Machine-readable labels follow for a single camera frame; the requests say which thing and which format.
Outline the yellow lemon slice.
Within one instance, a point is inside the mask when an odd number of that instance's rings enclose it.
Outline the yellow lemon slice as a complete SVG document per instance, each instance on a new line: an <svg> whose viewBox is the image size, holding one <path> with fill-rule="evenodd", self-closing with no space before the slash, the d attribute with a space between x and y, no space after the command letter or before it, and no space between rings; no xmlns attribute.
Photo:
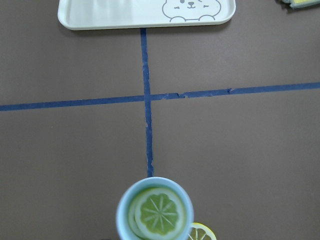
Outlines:
<svg viewBox="0 0 320 240"><path fill-rule="evenodd" d="M186 210L168 188L153 187L136 195L128 208L128 224L144 240L173 240L186 226Z"/></svg>

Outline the light blue cup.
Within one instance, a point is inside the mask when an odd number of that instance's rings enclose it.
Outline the light blue cup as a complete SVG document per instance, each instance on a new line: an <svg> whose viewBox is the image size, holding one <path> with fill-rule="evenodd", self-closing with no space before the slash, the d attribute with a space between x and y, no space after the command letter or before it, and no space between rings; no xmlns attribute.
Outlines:
<svg viewBox="0 0 320 240"><path fill-rule="evenodd" d="M186 211L186 225L182 234L174 240L186 240L194 220L194 208L187 192L176 182L164 177L148 177L134 183L122 196L116 211L116 227L122 240L144 240L136 236L128 223L129 206L133 198L149 188L166 188L172 190L181 199Z"/></svg>

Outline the cream bear print tray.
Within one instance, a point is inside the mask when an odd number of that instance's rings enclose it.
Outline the cream bear print tray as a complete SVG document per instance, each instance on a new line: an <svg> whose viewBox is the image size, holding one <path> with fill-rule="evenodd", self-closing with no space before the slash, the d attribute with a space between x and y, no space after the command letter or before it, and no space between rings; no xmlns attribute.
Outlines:
<svg viewBox="0 0 320 240"><path fill-rule="evenodd" d="M67 29L110 30L220 25L234 0L61 0L57 17Z"/></svg>

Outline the folded grey cloth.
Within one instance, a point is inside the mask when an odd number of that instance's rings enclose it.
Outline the folded grey cloth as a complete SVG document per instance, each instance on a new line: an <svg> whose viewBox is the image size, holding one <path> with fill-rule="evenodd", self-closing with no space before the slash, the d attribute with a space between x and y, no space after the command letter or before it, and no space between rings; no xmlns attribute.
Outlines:
<svg viewBox="0 0 320 240"><path fill-rule="evenodd" d="M307 8L320 4L320 0L280 0L280 2L289 5L292 9Z"/></svg>

